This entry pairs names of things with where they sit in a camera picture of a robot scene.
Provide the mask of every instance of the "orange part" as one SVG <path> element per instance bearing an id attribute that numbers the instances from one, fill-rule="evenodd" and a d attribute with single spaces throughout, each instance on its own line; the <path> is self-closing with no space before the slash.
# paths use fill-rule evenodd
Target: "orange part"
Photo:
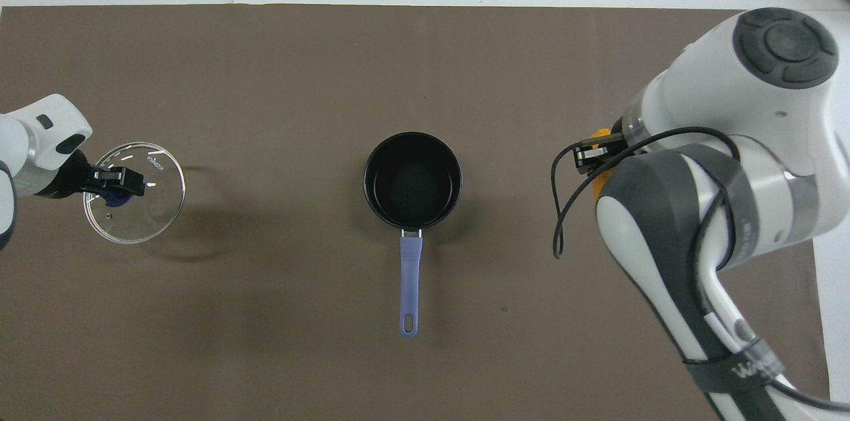
<path id="1" fill-rule="evenodd" d="M 599 129 L 591 137 L 603 137 L 605 135 L 611 135 L 611 131 L 609 129 Z M 605 182 L 608 182 L 608 178 L 610 178 L 613 172 L 613 169 L 606 170 L 605 172 L 599 174 L 599 176 L 593 179 L 593 182 L 591 182 L 591 186 L 593 188 L 593 197 L 597 200 L 599 200 L 599 193 L 602 192 L 602 188 L 604 187 Z"/>

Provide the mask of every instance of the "black strap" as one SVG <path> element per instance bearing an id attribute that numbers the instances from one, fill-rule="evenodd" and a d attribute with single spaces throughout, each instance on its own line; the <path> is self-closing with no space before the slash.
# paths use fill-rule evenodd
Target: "black strap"
<path id="1" fill-rule="evenodd" d="M 701 143 L 677 147 L 676 152 L 695 161 L 715 183 L 722 185 L 728 194 L 734 219 L 735 245 L 732 256 L 726 261 L 725 266 L 719 266 L 717 269 L 722 270 L 743 264 L 749 260 L 756 249 L 759 230 L 756 197 L 743 167 L 723 152 Z"/>
<path id="2" fill-rule="evenodd" d="M 743 393 L 770 384 L 784 369 L 763 339 L 722 360 L 685 361 L 693 382 L 704 393 Z"/>
<path id="3" fill-rule="evenodd" d="M 18 197 L 15 194 L 15 180 L 12 179 L 12 172 L 9 170 L 9 166 L 3 163 L 3 161 L 0 161 L 0 171 L 3 171 L 3 173 L 0 173 L 0 184 L 9 182 L 12 190 L 12 206 L 7 207 L 7 209 L 12 211 L 12 221 L 9 222 L 9 226 L 0 227 L 0 250 L 2 250 L 9 243 L 9 239 L 12 237 L 12 230 L 15 228 L 15 221 L 18 218 Z"/>

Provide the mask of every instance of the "pan handle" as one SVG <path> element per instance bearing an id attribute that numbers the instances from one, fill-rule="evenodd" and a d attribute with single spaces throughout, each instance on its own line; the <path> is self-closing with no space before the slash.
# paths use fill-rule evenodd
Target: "pan handle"
<path id="1" fill-rule="evenodd" d="M 403 337 L 415 337 L 419 330 L 419 257 L 422 255 L 422 231 L 402 231 L 401 303 L 398 330 Z"/>

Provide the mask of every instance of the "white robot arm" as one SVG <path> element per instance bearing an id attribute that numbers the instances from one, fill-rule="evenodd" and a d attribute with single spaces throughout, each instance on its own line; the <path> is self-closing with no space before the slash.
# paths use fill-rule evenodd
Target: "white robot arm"
<path id="1" fill-rule="evenodd" d="M 0 249 L 12 236 L 16 197 L 62 198 L 90 191 L 119 203 L 143 194 L 139 174 L 88 164 L 78 147 L 91 134 L 86 119 L 60 94 L 0 114 Z"/>
<path id="2" fill-rule="evenodd" d="M 592 170 L 580 189 L 616 166 L 597 202 L 604 242 L 728 421 L 850 419 L 850 405 L 789 384 L 717 278 L 831 230 L 850 209 L 850 165 L 829 119 L 837 64 L 835 40 L 814 19 L 741 13 L 653 79 L 614 134 L 556 158 L 573 152 L 580 172 Z M 576 196 L 558 207 L 556 256 Z"/>

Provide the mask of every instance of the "black saucepan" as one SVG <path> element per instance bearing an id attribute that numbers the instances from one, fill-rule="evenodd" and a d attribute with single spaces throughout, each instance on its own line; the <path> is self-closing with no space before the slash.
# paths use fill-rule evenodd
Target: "black saucepan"
<path id="1" fill-rule="evenodd" d="M 419 326 L 422 228 L 440 222 L 458 203 L 458 159 L 433 135 L 406 131 L 380 143 L 369 156 L 363 190 L 383 221 L 401 228 L 401 301 L 398 328 L 415 337 Z"/>

